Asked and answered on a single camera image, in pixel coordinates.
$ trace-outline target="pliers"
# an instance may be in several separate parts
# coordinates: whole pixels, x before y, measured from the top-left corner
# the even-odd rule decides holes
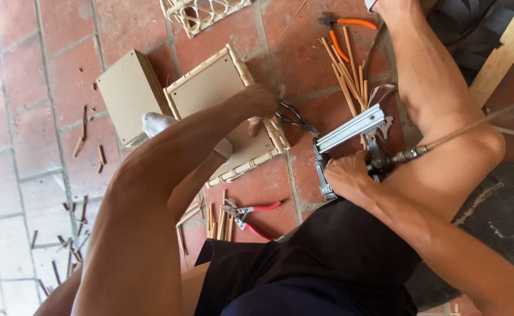
[[[323,15],[323,17],[318,18],[318,20],[321,23],[327,25],[327,27],[329,28],[329,34],[331,35],[331,40],[333,41],[333,45],[335,45],[335,49],[337,50],[337,53],[346,62],[351,62],[351,59],[348,58],[347,55],[345,55],[345,53],[343,53],[343,50],[339,46],[339,42],[337,41],[337,37],[335,36],[335,31],[333,30],[333,24],[335,24],[335,23],[359,24],[359,25],[364,25],[367,28],[373,29],[375,31],[378,29],[378,26],[376,26],[368,21],[361,20],[359,18],[335,18],[334,16],[330,15],[328,12],[322,12],[322,15]]]
[[[281,202],[278,201],[273,205],[268,206],[249,206],[249,207],[237,207],[233,201],[225,198],[224,202],[226,202],[229,205],[220,206],[220,209],[229,215],[233,217],[233,220],[237,223],[237,226],[241,228],[242,231],[245,230],[245,228],[249,228],[255,235],[263,238],[264,240],[271,241],[270,238],[265,237],[263,234],[261,234],[258,230],[256,230],[253,226],[245,222],[247,219],[247,215],[249,215],[250,212],[267,212],[270,210],[276,209],[278,206],[281,205]]]
[[[311,123],[307,119],[303,118],[302,114],[300,113],[300,111],[297,108],[295,108],[293,105],[289,104],[288,102],[286,102],[283,99],[280,99],[277,102],[278,102],[278,104],[280,104],[280,105],[284,106],[285,108],[289,109],[290,111],[294,112],[294,114],[298,117],[299,120],[293,120],[291,118],[288,118],[286,115],[282,114],[280,111],[277,111],[276,115],[279,118],[282,118],[282,120],[285,121],[286,123],[289,123],[294,126],[298,126],[299,128],[308,131],[312,135],[315,135],[315,136],[319,135],[319,130],[317,129],[317,127],[311,125]]]

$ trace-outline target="black shorts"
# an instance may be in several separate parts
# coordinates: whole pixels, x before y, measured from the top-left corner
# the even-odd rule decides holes
[[[404,283],[421,262],[397,234],[343,198],[317,209],[289,240],[207,240],[196,265],[210,266],[195,315],[219,315],[253,288],[291,277],[322,277],[371,315],[416,315]]]

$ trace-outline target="pneumatic nail gun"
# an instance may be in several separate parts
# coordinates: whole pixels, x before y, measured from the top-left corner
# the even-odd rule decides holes
[[[392,156],[382,150],[380,137],[387,140],[388,131],[393,122],[394,118],[388,116],[380,104],[375,104],[324,137],[320,139],[314,137],[314,152],[317,159],[315,168],[320,180],[319,189],[326,201],[337,198],[324,176],[325,166],[330,159],[327,151],[355,136],[364,134],[369,154],[368,174],[371,176],[388,174],[394,169],[395,163]]]

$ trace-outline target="white sock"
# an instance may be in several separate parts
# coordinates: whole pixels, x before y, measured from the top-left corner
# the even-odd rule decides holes
[[[372,6],[374,5],[374,3],[376,3],[376,0],[365,0],[364,1],[364,4],[366,5],[366,8],[368,9],[369,13],[374,13],[374,11],[372,11]]]
[[[178,122],[177,119],[172,116],[154,112],[144,114],[141,120],[143,122],[142,129],[149,138],[153,138],[164,129]],[[224,163],[227,164],[229,162],[229,158],[232,156],[233,147],[228,140],[223,139],[220,140],[216,147],[214,147],[214,151],[224,156],[225,159],[228,159],[228,161]]]

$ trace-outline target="brown cardboard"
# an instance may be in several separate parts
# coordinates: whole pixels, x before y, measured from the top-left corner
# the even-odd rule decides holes
[[[166,109],[161,85],[146,55],[134,49],[102,74],[97,85],[120,141],[126,146],[139,145],[147,139],[141,128],[145,113],[173,115]]]

